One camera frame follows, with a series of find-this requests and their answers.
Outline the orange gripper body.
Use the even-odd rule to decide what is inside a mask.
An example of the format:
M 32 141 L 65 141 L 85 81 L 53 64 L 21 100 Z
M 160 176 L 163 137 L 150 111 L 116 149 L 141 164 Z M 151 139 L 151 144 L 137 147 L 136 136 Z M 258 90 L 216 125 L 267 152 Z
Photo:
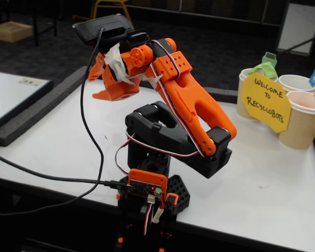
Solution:
M 128 97 L 137 94 L 140 91 L 139 84 L 141 77 L 130 79 L 133 84 L 129 84 L 124 81 L 117 81 L 112 75 L 112 71 L 109 66 L 107 66 L 104 70 L 102 74 L 102 80 L 104 82 L 105 90 L 107 90 L 113 98 L 112 101 L 127 99 Z

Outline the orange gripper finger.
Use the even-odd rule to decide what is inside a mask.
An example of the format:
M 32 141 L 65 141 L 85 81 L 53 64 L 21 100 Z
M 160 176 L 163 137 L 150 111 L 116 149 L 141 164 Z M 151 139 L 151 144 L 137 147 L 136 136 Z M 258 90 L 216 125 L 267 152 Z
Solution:
M 111 94 L 107 90 L 102 90 L 98 93 L 94 93 L 92 97 L 99 100 L 107 100 L 107 101 L 113 100 Z
M 95 59 L 95 64 L 91 67 L 88 75 L 88 80 L 89 81 L 95 81 L 99 77 L 102 76 L 105 68 L 106 68 L 106 63 L 105 63 L 105 54 L 104 53 L 98 53 Z

